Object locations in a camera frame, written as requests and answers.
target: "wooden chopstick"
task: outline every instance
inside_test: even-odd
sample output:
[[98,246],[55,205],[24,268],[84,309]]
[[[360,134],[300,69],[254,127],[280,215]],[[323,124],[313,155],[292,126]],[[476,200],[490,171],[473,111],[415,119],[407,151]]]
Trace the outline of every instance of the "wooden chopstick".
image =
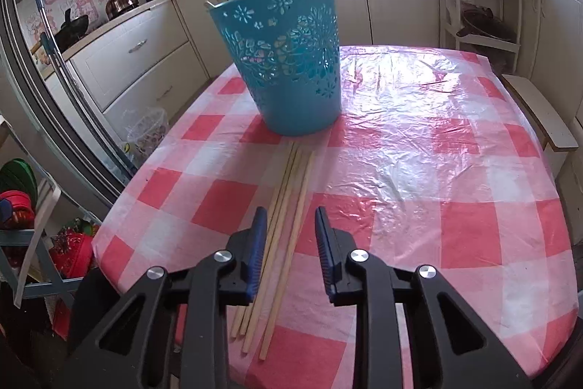
[[263,274],[266,276],[265,278],[261,279],[261,283],[259,284],[259,291],[257,292],[257,296],[255,298],[255,302],[253,305],[253,310],[251,311],[251,318],[249,320],[249,329],[247,330],[247,334],[245,335],[245,341],[243,342],[243,349],[241,351],[244,354],[249,353],[249,349],[251,348],[251,343],[253,342],[253,336],[255,335],[255,330],[257,329],[257,324],[259,322],[259,315],[261,314],[261,309],[263,307],[263,301],[265,299],[265,294],[267,292],[267,284],[269,283],[269,277],[272,272],[273,263],[275,261],[275,255],[278,251],[278,244],[279,238],[282,233],[283,223],[285,221],[287,215],[287,206],[290,199],[290,194],[293,189],[293,185],[296,182],[298,166],[301,161],[302,151],[299,150],[295,157],[293,164],[291,166],[291,174],[289,180],[287,182],[287,186],[285,188],[285,193],[283,194],[281,209],[279,211],[279,215],[276,222],[275,230],[273,231],[273,239],[271,241],[271,246],[269,247],[269,255],[267,256],[267,260],[265,261],[265,268],[263,270]]
[[[269,218],[269,216],[271,216],[271,219],[269,220],[269,229],[267,229],[267,240],[265,243],[265,251],[263,252],[263,263],[261,265],[261,278],[263,278],[263,273],[264,273],[264,269],[265,269],[265,263],[267,261],[267,256],[269,255],[269,252],[270,252],[271,247],[273,245],[273,235],[274,235],[274,232],[276,229],[279,214],[281,214],[285,190],[287,188],[287,184],[289,183],[290,175],[292,173],[292,165],[293,165],[295,157],[298,153],[297,144],[293,143],[291,149],[292,150],[291,150],[291,154],[290,154],[290,163],[288,164],[288,167],[286,168],[286,173],[282,179],[282,185],[281,185],[281,189],[279,191],[278,201],[276,202],[275,206],[273,207],[273,210],[270,209],[267,212],[267,217]],[[249,305],[247,305],[245,308],[245,314],[243,315],[243,322],[241,322],[241,328],[239,330],[239,334],[242,337],[245,336],[247,333],[247,328],[249,327],[249,322],[251,321],[251,315],[253,314],[254,307],[255,307],[255,302],[252,302]]]
[[[271,198],[271,202],[269,204],[269,209],[267,210],[267,236],[266,236],[266,240],[265,240],[265,249],[263,251],[263,263],[261,265],[261,272],[263,272],[263,267],[265,265],[265,260],[267,257],[267,253],[269,252],[269,245],[271,244],[271,238],[273,237],[273,225],[272,225],[272,219],[273,219],[273,212],[275,210],[275,206],[278,202],[278,198],[279,195],[281,194],[281,190],[283,187],[283,183],[285,181],[286,175],[289,175],[290,170],[292,169],[292,157],[293,157],[293,152],[295,151],[296,148],[296,144],[295,143],[290,143],[287,146],[286,149],[286,162],[285,162],[285,167],[283,168],[283,173],[282,173],[282,177],[279,180],[278,185],[276,186],[275,190],[273,191],[273,197]],[[241,323],[243,323],[243,318],[244,315],[246,313],[247,307],[237,307],[237,311],[235,312],[235,317],[232,320],[232,325],[231,325],[231,338],[236,338],[237,334],[239,333],[239,330],[241,329]]]
[[273,336],[273,330],[275,329],[275,322],[278,319],[279,309],[282,305],[283,294],[287,285],[287,278],[290,274],[290,269],[292,268],[293,253],[296,249],[297,239],[300,235],[300,228],[302,223],[302,213],[304,211],[305,195],[308,191],[308,184],[310,183],[310,174],[312,171],[312,166],[314,164],[314,152],[310,154],[308,158],[308,163],[305,167],[304,177],[301,181],[300,196],[297,200],[296,213],[293,219],[293,225],[291,227],[290,239],[287,243],[286,258],[283,263],[283,269],[279,275],[278,286],[275,291],[275,298],[273,299],[273,304],[269,312],[269,319],[267,321],[267,326],[265,327],[265,334],[263,336],[263,343],[261,345],[261,351],[259,353],[259,359],[264,361],[267,357],[267,351],[269,350],[269,344],[271,343],[271,338]]

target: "plastic bag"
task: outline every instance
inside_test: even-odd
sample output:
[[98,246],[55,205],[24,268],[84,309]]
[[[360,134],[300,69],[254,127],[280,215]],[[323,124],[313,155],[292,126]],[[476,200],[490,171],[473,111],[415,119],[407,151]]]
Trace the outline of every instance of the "plastic bag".
[[[129,118],[132,115],[137,116],[133,110],[124,112],[124,118]],[[135,146],[135,150],[145,160],[162,142],[169,128],[168,115],[164,109],[148,108],[138,122],[134,122],[132,127],[126,128],[128,142]]]

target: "copper kettle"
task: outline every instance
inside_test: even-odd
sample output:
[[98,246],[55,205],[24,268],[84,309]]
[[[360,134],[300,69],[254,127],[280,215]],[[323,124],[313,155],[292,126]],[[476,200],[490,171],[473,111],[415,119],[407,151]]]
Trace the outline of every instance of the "copper kettle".
[[106,5],[107,18],[109,20],[115,19],[139,5],[138,0],[108,0]]

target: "plastic table cover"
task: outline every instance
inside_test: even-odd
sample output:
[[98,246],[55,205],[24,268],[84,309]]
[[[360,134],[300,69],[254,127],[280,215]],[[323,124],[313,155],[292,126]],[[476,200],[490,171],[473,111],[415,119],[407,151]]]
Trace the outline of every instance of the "plastic table cover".
[[[251,352],[241,354],[242,340],[229,345],[231,377],[250,389],[352,387],[356,308],[334,308],[324,292],[319,205],[387,264],[436,266],[524,370],[540,372],[572,331],[576,282],[561,203],[524,115],[473,53],[367,46],[341,47],[340,56],[341,117],[297,138],[316,160],[267,359],[258,359],[260,338],[292,211]],[[257,206],[269,206],[290,140],[267,130],[229,67],[107,216],[93,240],[106,276],[124,291],[150,266],[173,272],[223,248]]]

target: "blue plastic bucket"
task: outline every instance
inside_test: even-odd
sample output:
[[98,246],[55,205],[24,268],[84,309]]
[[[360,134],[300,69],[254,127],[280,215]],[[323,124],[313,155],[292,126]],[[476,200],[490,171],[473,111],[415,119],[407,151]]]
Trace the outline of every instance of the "blue plastic bucket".
[[210,12],[269,129],[301,136],[336,120],[334,0],[230,0]]

